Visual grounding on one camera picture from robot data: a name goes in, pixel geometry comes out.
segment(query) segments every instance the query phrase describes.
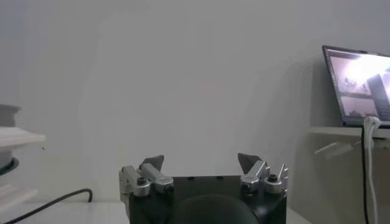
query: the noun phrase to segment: black rubber cap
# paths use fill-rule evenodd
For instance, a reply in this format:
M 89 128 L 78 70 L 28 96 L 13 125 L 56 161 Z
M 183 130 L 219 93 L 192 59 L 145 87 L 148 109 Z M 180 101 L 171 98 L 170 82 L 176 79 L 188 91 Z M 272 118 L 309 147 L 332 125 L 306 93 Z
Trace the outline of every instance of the black rubber cap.
M 250 208 L 239 199 L 203 195 L 182 201 L 169 224 L 258 224 Z

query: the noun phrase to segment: white table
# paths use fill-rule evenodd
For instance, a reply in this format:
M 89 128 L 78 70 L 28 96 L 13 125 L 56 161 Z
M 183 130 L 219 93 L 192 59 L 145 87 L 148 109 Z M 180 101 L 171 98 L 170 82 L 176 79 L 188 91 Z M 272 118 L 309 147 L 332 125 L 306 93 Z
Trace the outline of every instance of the white table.
M 43 203 L 26 203 L 1 214 L 0 223 L 23 215 Z M 124 205 L 120 202 L 106 203 L 57 203 L 20 224 L 128 224 Z M 310 224 L 293 210 L 287 210 L 287 224 Z

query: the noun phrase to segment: laptop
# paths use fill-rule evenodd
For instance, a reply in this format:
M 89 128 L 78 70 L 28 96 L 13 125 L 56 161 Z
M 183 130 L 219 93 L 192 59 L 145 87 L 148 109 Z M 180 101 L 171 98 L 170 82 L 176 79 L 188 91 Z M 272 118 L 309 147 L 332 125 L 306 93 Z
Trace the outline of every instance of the laptop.
M 362 127 L 366 116 L 390 122 L 390 56 L 323 46 L 342 123 Z

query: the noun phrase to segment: metal bracket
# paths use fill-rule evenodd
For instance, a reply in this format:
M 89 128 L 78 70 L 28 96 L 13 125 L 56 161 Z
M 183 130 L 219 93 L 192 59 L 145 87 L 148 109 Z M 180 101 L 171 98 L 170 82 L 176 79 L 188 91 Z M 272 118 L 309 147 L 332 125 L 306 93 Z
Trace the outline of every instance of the metal bracket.
M 264 190 L 269 194 L 287 193 L 288 168 L 282 165 L 278 175 L 271 174 L 264 180 Z
M 258 190 L 260 178 L 263 177 L 266 166 L 266 162 L 258 160 L 247 174 L 240 177 L 241 191 L 243 193 L 252 194 Z
M 158 193 L 167 194 L 174 190 L 173 178 L 163 175 L 152 164 L 142 164 L 140 169 L 141 176 L 153 182 Z

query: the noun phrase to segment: white wall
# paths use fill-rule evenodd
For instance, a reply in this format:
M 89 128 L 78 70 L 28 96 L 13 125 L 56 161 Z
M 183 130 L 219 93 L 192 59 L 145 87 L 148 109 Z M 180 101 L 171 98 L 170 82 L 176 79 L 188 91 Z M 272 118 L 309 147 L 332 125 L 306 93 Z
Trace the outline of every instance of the white wall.
M 0 103 L 21 106 L 18 125 L 48 141 L 17 151 L 20 167 L 0 182 L 37 187 L 36 200 L 91 187 L 113 201 L 120 167 L 146 156 L 164 154 L 169 175 L 228 175 L 240 173 L 236 153 L 250 152 L 292 168 L 296 211 L 354 223 L 360 199 L 338 211 L 306 133 L 337 119 L 321 45 L 390 53 L 389 9 L 380 0 L 1 1 Z

